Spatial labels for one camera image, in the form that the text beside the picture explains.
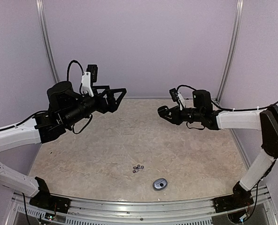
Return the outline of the silver grey charging case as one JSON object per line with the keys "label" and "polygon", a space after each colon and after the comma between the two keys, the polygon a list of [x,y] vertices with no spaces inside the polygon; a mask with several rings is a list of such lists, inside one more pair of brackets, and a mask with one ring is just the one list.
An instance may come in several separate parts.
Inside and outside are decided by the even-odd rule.
{"label": "silver grey charging case", "polygon": [[165,178],[159,178],[153,182],[153,189],[155,191],[164,190],[168,185],[168,182]]}

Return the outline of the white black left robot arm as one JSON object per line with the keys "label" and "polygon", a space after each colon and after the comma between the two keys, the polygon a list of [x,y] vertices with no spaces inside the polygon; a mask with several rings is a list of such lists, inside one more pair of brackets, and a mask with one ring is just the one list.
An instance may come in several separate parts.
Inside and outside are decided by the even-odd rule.
{"label": "white black left robot arm", "polygon": [[[30,144],[44,144],[58,139],[82,119],[92,121],[93,112],[102,114],[115,112],[127,90],[111,89],[108,85],[95,86],[93,95],[79,94],[72,83],[63,81],[47,90],[49,107],[33,113],[25,120],[0,128],[0,153]],[[43,179],[29,177],[0,162],[0,184],[35,197],[42,207],[54,205],[54,197]]]}

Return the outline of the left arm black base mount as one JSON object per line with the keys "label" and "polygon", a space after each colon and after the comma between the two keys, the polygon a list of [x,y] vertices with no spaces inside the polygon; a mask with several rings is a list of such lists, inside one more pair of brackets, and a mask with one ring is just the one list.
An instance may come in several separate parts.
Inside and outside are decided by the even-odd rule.
{"label": "left arm black base mount", "polygon": [[35,177],[35,180],[39,185],[39,192],[30,198],[29,204],[45,210],[67,214],[71,200],[66,197],[50,194],[47,184],[43,179]]}

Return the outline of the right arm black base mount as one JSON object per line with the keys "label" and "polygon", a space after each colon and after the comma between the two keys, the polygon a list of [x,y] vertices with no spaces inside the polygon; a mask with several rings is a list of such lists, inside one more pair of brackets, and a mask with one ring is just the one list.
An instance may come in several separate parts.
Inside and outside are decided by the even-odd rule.
{"label": "right arm black base mount", "polygon": [[213,199],[213,204],[216,213],[220,213],[252,205],[254,200],[251,190],[246,191],[238,181],[233,187],[231,195],[216,197]]}

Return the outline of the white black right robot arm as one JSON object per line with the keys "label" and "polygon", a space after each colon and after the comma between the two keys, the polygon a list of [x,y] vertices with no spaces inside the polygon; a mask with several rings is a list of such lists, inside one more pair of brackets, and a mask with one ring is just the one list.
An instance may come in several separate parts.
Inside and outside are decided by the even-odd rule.
{"label": "white black right robot arm", "polygon": [[250,109],[222,108],[214,103],[210,92],[194,89],[193,106],[187,107],[178,88],[171,89],[170,95],[177,105],[171,108],[161,106],[157,112],[171,124],[200,123],[202,129],[251,130],[261,136],[259,154],[233,188],[234,194],[229,197],[229,204],[239,208],[247,201],[247,193],[270,173],[278,160],[278,105],[273,103]]}

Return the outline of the black earbud charging case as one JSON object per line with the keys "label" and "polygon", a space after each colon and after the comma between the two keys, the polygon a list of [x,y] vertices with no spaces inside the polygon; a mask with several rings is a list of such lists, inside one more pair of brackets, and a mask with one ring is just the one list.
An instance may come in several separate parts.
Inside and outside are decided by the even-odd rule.
{"label": "black earbud charging case", "polygon": [[157,112],[161,118],[164,118],[169,115],[169,107],[163,105],[157,109]]}

